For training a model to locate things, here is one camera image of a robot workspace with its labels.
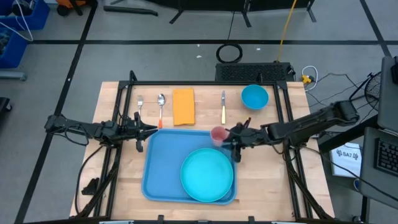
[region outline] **knife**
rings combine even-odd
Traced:
[[[221,115],[221,124],[225,124],[225,90],[221,95],[221,105],[223,106],[223,114]]]

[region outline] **pink cup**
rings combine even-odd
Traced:
[[[223,141],[228,138],[229,132],[221,126],[217,126],[210,131],[211,140],[213,145],[220,147],[223,145]]]

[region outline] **blue tray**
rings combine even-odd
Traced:
[[[236,196],[236,166],[231,151],[214,147],[209,131],[160,129],[149,139],[142,178],[142,193],[149,200],[164,202],[203,203],[191,198],[181,184],[181,166],[187,156],[197,149],[213,148],[231,161],[234,180],[229,192],[210,204],[227,205]]]

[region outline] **yellow cable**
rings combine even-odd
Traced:
[[[292,8],[290,9],[290,12],[289,12],[289,16],[287,17],[287,21],[286,21],[285,28],[284,28],[284,33],[282,34],[282,39],[280,40],[279,54],[278,54],[277,62],[279,62],[280,56],[282,55],[282,45],[284,43],[287,26],[289,25],[290,17],[292,16],[292,12],[293,12],[294,6],[296,5],[296,2],[297,2],[297,0],[294,0]]]

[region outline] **wooden platform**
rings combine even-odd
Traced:
[[[104,82],[98,98],[94,122],[111,119],[118,82]],[[173,127],[172,90],[175,88],[194,88],[195,117],[194,126]],[[294,118],[309,114],[307,99],[302,83],[288,83],[289,96]],[[250,127],[259,128],[261,124],[278,122],[275,97],[272,87],[265,86],[270,100],[260,111],[249,111],[241,102],[243,86],[134,86],[131,96],[129,116],[137,111],[137,96],[144,97],[141,117],[146,124],[157,125],[159,121],[159,105],[157,95],[163,93],[166,104],[163,107],[163,125],[165,128],[210,130],[221,125],[221,92],[226,92],[226,124],[231,128],[237,122],[252,118]],[[283,94],[280,91],[284,120],[287,121]],[[155,220],[164,215],[165,220],[247,220],[255,216],[257,221],[294,220],[292,200],[290,198],[288,175],[282,157],[270,146],[259,146],[245,149],[242,161],[237,166],[238,194],[229,205],[205,205],[189,203],[154,202],[143,196],[141,181],[146,158],[144,152],[138,153],[135,140],[123,144],[118,183],[113,204],[112,219]],[[310,140],[308,146],[317,149],[316,141]],[[85,159],[98,148],[98,142],[90,141],[86,148]],[[101,175],[105,149],[102,149],[86,165],[80,180],[80,189],[95,177]],[[309,191],[325,211],[333,216],[328,186],[320,156],[314,152],[302,150],[302,160]],[[305,217],[300,190],[297,188],[301,201],[301,216]],[[90,200],[90,196],[79,195],[80,210]],[[104,214],[108,192],[104,195],[101,214]],[[71,215],[75,214],[72,206]]]

